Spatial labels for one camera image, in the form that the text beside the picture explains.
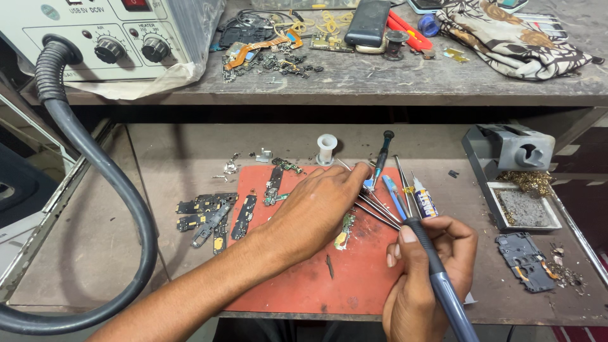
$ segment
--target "black power bank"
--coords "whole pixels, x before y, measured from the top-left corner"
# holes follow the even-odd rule
[[[390,2],[387,0],[361,0],[344,41],[353,45],[380,47],[389,11]]]

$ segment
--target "hand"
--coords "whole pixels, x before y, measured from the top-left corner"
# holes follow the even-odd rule
[[[422,225],[446,268],[456,294],[464,302],[471,290],[477,253],[477,231],[450,217],[425,218]],[[389,342],[441,341],[449,321],[436,301],[429,280],[429,257],[408,226],[397,243],[387,247],[387,265],[403,261],[404,274],[389,293],[382,312],[382,326]]]
[[[363,162],[352,172],[342,166],[311,172],[265,224],[267,240],[288,265],[309,259],[340,234],[344,214],[369,177]]]

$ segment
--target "air knob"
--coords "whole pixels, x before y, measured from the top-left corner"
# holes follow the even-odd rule
[[[167,44],[158,38],[148,38],[143,42],[143,56],[153,63],[162,61],[170,51]]]
[[[97,58],[108,64],[114,64],[116,61],[125,56],[124,48],[113,40],[102,38],[97,42],[95,47]]]

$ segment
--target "red silicone mat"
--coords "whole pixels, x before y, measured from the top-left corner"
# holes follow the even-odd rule
[[[263,204],[266,182],[270,179],[273,168],[274,165],[241,169],[239,199],[234,206],[231,230],[251,189],[255,189],[258,200],[248,231],[266,222],[281,206],[281,201],[274,206],[267,207]],[[316,167],[305,166],[304,172],[310,173],[315,169]],[[395,168],[385,168],[382,174],[389,175],[397,186],[401,184]],[[284,171],[279,193],[292,191],[305,177],[303,173],[296,174],[293,170]],[[398,215],[381,180],[376,184],[375,194],[394,215]],[[386,247],[396,241],[397,232],[360,208],[355,208],[357,212],[349,212],[356,216],[356,220],[350,228],[352,233],[346,250],[337,250],[332,241],[309,260],[252,288],[225,310],[381,315],[384,301],[402,269],[401,264],[392,269],[386,265]],[[314,220],[315,213],[310,214],[309,217],[302,218],[301,229],[306,229],[307,220]],[[233,243],[235,241],[229,239],[228,246]],[[327,254],[331,257],[333,280],[325,263]]]

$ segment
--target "floral cloth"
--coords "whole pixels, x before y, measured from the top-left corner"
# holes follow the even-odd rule
[[[594,57],[558,38],[549,37],[534,24],[503,11],[496,0],[441,0],[435,16],[440,32],[471,47],[499,73],[526,81],[571,75]]]

